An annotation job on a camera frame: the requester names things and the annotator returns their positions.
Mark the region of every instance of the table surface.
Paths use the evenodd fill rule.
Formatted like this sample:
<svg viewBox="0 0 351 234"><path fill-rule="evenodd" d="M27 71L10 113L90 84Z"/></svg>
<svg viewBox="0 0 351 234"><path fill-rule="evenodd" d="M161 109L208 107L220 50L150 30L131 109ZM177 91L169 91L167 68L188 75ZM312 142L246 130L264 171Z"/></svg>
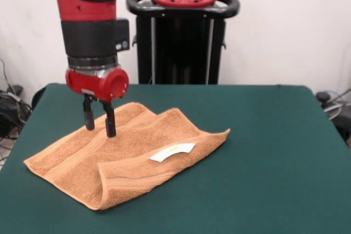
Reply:
<svg viewBox="0 0 351 234"><path fill-rule="evenodd" d="M83 124L82 98L51 84L0 172L1 233L351 232L351 154L309 89L132 85L114 106L131 101L230 136L150 193L94 212L23 164Z"/></svg>

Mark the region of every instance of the metal rod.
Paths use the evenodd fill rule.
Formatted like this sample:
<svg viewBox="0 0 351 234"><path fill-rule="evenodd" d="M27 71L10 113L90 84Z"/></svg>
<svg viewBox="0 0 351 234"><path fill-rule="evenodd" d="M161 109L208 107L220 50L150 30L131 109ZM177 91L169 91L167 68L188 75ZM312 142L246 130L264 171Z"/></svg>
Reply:
<svg viewBox="0 0 351 234"><path fill-rule="evenodd" d="M156 19L151 18L152 84L156 84Z"/></svg>
<svg viewBox="0 0 351 234"><path fill-rule="evenodd" d="M212 41L213 41L213 28L214 19L210 21L210 32L208 35L208 50L207 50L207 69L206 69L206 84L210 82L210 68L211 68L211 55L212 55Z"/></svg>

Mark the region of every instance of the towel fold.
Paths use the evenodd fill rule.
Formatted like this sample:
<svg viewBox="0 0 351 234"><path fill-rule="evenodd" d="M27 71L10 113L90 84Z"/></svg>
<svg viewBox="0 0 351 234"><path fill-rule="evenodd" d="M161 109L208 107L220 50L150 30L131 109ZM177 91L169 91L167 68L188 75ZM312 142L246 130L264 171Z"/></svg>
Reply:
<svg viewBox="0 0 351 234"><path fill-rule="evenodd" d="M63 137L24 163L34 174L92 210L108 209L150 192L218 148L230 132L199 130L179 109L159 115L129 103L115 109L117 136L107 138L105 117L95 130L81 129ZM150 159L181 143L195 143L190 153L163 162Z"/></svg>

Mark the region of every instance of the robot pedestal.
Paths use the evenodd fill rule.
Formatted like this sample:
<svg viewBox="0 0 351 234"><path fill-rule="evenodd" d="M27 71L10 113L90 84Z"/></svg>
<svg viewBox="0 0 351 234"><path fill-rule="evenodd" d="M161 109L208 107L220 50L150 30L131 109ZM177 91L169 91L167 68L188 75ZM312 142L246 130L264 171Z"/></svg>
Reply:
<svg viewBox="0 0 351 234"><path fill-rule="evenodd" d="M225 19L239 6L238 0L127 0L137 15L139 83L217 84Z"/></svg>

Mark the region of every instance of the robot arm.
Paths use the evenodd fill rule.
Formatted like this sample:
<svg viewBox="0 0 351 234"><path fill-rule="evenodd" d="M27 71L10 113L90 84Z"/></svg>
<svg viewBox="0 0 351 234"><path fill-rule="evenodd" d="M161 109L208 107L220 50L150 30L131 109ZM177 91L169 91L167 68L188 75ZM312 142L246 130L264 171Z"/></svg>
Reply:
<svg viewBox="0 0 351 234"><path fill-rule="evenodd" d="M116 135L111 102L125 95L129 80L117 53L129 49L129 22L116 19L116 0L57 0L69 68L67 85L84 96L84 120L94 129L91 103L106 111L108 137Z"/></svg>

